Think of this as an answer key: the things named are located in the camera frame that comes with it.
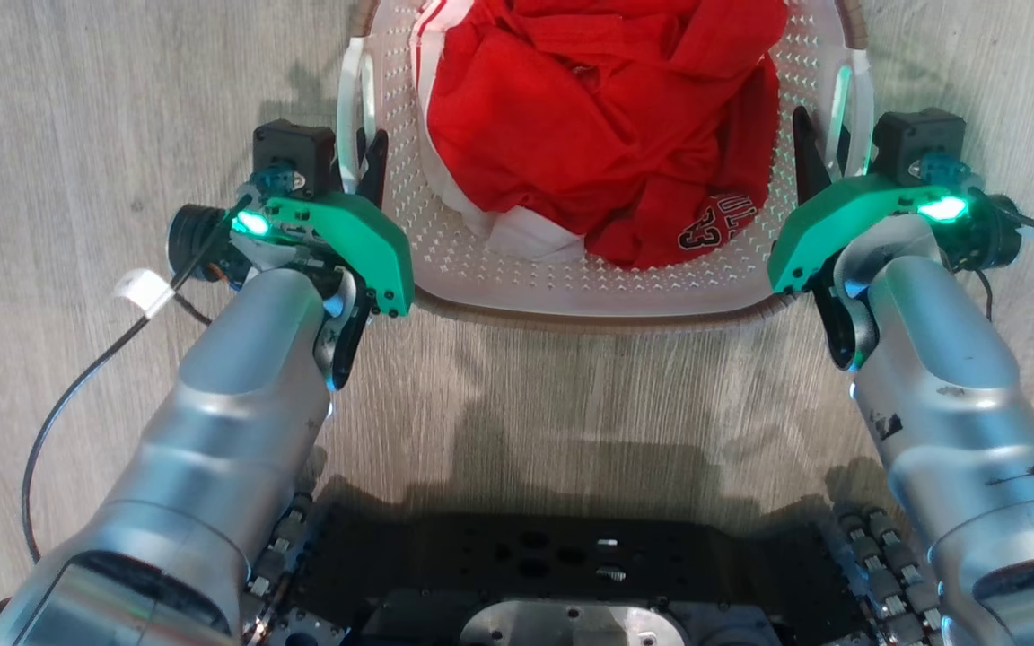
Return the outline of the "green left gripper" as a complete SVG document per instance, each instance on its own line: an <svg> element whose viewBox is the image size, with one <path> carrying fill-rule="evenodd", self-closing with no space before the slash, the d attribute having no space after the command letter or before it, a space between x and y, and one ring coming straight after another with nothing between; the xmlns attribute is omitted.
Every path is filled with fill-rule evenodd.
<svg viewBox="0 0 1034 646"><path fill-rule="evenodd" d="M232 218L232 245L258 271L280 266L345 266L327 277L316 361L329 391L349 380L357 348L374 308L387 318L409 315L415 297L410 244L385 213L389 134L357 131L362 172L356 195L307 202L271 197Z"/></svg>

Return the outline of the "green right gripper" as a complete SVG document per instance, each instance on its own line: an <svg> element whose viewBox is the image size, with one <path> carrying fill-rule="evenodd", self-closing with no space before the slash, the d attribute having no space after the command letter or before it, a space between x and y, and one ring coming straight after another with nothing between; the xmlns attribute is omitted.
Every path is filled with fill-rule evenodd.
<svg viewBox="0 0 1034 646"><path fill-rule="evenodd" d="M767 277L774 294L803 293L812 278L830 359L841 371L857 372L878 340L866 286L841 283L837 270L821 267L883 218L912 213L932 223L956 223L971 205L947 188L901 187L878 173L830 185L820 136L807 107L793 110L792 128L797 207L776 238Z"/></svg>

